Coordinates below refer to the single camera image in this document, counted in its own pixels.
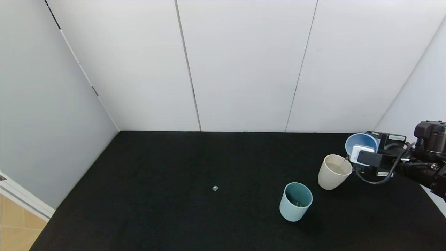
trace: black table surface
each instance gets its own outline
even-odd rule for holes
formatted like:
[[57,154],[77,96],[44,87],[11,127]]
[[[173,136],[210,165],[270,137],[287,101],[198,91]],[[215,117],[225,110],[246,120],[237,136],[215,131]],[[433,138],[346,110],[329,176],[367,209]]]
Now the black table surface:
[[[31,250],[445,250],[446,219],[418,184],[319,187],[348,136],[120,132]],[[288,222],[279,203],[294,181],[314,200]]]

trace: white wall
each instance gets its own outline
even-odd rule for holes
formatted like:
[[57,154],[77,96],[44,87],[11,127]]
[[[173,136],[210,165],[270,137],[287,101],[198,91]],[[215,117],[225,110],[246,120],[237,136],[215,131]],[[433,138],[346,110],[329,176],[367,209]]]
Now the white wall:
[[49,5],[121,130],[368,130],[446,15],[442,0]]
[[319,0],[287,132],[376,125],[445,15],[438,0]]
[[[375,131],[406,135],[416,141],[415,126],[422,120],[446,121],[446,20],[426,49],[400,93]],[[428,192],[446,216],[446,203]]]
[[0,1],[1,171],[57,208],[118,132],[42,0]]
[[203,131],[285,131],[315,6],[178,1]]
[[120,130],[199,130],[174,0],[48,3]]

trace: blue cup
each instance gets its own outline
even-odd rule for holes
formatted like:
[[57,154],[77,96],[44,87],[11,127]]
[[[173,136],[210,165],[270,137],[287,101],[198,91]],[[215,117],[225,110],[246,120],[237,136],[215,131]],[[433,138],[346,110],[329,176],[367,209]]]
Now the blue cup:
[[357,133],[353,134],[345,141],[345,151],[350,156],[354,145],[368,146],[378,151],[380,141],[370,134]]
[[280,213],[290,222],[296,222],[304,216],[313,203],[313,195],[304,184],[292,182],[286,185],[280,201]]

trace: white cup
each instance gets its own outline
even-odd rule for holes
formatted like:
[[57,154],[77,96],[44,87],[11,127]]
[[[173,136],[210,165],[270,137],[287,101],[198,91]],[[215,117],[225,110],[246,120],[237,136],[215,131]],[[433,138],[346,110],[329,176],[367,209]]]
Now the white cup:
[[339,186],[353,171],[344,157],[327,155],[319,170],[318,183],[325,190],[332,190]]

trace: wooden floor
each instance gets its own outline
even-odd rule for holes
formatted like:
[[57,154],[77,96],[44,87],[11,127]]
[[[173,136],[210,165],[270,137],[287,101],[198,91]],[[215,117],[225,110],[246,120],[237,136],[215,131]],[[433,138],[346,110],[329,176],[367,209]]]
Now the wooden floor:
[[0,250],[28,251],[46,222],[0,194]]

